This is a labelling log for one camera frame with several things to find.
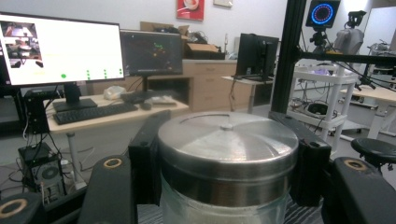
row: white desk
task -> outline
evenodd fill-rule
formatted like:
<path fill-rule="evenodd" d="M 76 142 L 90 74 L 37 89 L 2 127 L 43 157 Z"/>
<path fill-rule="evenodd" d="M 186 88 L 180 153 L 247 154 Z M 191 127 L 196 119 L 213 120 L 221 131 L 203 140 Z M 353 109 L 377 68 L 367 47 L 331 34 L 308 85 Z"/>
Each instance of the white desk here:
<path fill-rule="evenodd" d="M 258 85 L 264 85 L 264 84 L 273 84 L 273 81 L 266 81 L 266 82 L 260 82 L 260 81 L 252 81 L 248 79 L 234 79 L 233 77 L 222 77 L 224 79 L 230 80 L 230 81 L 236 81 L 238 83 L 246 84 L 251 87 L 250 89 L 250 96 L 248 99 L 248 107 L 247 107 L 247 112 L 251 114 L 253 112 L 253 106 L 254 106 L 254 96 L 256 93 L 256 86 Z"/>
<path fill-rule="evenodd" d="M 110 104 L 120 104 L 122 101 L 114 102 L 114 101 L 108 101 L 104 99 L 103 95 L 94 95 L 94 96 L 86 96 L 86 97 L 81 97 L 81 99 L 84 98 L 90 98 L 94 102 L 98 104 L 98 106 L 103 106 L 103 105 L 110 105 Z M 60 100 L 55 100 L 54 102 L 61 102 L 65 101 L 65 99 L 60 99 Z M 178 101 L 175 101 L 177 103 L 176 106 L 167 106 L 167 107 L 152 107 L 150 110 L 142 110 L 138 109 L 136 111 L 132 112 L 127 112 L 127 113 L 121 113 L 118 115 L 113 115 L 113 116 L 107 116 L 99 119 L 88 119 L 80 122 L 74 122 L 74 123 L 69 123 L 69 124 L 63 124 L 63 125 L 58 125 L 53 118 L 53 114 L 55 114 L 55 110 L 50 104 L 50 106 L 47 108 L 47 120 L 49 124 L 49 131 L 52 133 L 66 133 L 67 135 L 67 140 L 69 143 L 69 150 L 70 150 L 70 155 L 73 163 L 73 170 L 74 170 L 74 181 L 76 185 L 76 189 L 80 189 L 84 186 L 86 186 L 84 180 L 79 174 L 79 161 L 78 161 L 78 155 L 77 155 L 77 149 L 76 149 L 76 144 L 75 144 L 75 131 L 78 130 L 84 130 L 84 129 L 92 129 L 100 126 L 106 126 L 109 124 L 117 124 L 117 123 L 123 123 L 123 122 L 128 122 L 128 121 L 134 121 L 134 120 L 140 120 L 140 119 L 146 119 L 148 116 L 158 113 L 160 111 L 164 110 L 170 110 L 172 112 L 172 117 L 188 113 L 190 112 L 189 107 L 187 105 L 184 105 Z"/>
<path fill-rule="evenodd" d="M 380 132 L 389 134 L 391 136 L 396 136 L 396 133 L 389 132 L 389 125 L 394 121 L 396 117 L 395 91 L 390 91 L 382 87 L 376 87 L 375 90 L 373 90 L 369 86 L 361 86 L 361 91 L 354 90 L 353 94 L 361 97 L 373 98 L 378 104 L 378 108 L 375 112 L 375 117 L 369 128 L 369 138 L 376 139 L 378 137 L 378 133 Z"/>

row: black metal frame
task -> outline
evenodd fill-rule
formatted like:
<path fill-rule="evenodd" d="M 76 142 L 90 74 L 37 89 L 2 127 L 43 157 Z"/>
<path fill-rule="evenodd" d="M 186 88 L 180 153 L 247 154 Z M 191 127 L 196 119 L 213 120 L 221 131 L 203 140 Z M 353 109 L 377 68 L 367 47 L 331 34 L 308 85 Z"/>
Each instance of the black metal frame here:
<path fill-rule="evenodd" d="M 306 0 L 288 0 L 280 46 L 271 110 L 286 114 L 293 79 L 294 65 L 298 60 L 315 59 L 345 63 L 396 64 L 394 57 L 316 54 L 301 52 L 298 48 L 304 20 Z"/>

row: monitor screen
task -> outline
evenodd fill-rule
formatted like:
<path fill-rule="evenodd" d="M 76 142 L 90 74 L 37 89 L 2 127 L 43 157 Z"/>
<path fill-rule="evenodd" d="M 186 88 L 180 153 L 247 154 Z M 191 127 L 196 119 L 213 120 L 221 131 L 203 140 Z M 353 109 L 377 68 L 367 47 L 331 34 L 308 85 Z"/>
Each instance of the monitor screen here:
<path fill-rule="evenodd" d="M 123 79 L 116 23 L 0 12 L 4 85 Z"/>
<path fill-rule="evenodd" d="M 181 35 L 120 30 L 120 38 L 125 75 L 183 73 Z"/>
<path fill-rule="evenodd" d="M 263 78 L 273 75 L 278 42 L 277 37 L 241 34 L 235 74 Z"/>

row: transparent container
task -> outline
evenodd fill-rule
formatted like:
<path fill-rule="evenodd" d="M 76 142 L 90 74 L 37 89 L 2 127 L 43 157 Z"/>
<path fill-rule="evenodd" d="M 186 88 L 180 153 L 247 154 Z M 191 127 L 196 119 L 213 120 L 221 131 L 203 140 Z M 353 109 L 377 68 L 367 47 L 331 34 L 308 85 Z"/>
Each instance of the transparent container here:
<path fill-rule="evenodd" d="M 277 224 L 285 218 L 288 194 L 276 200 L 248 207 L 225 207 L 200 203 L 172 189 L 162 178 L 163 223 L 191 224 Z"/>
<path fill-rule="evenodd" d="M 158 133 L 163 223 L 283 223 L 298 139 L 234 112 L 171 119 Z"/>

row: black stool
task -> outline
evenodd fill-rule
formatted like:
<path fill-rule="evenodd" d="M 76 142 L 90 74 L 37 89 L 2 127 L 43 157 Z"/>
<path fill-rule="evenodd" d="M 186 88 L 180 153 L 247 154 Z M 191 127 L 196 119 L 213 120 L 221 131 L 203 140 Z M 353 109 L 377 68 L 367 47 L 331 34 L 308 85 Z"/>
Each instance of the black stool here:
<path fill-rule="evenodd" d="M 396 163 L 396 146 L 393 144 L 371 138 L 355 138 L 350 145 L 379 172 L 386 163 L 388 170 L 393 170 L 392 164 Z"/>

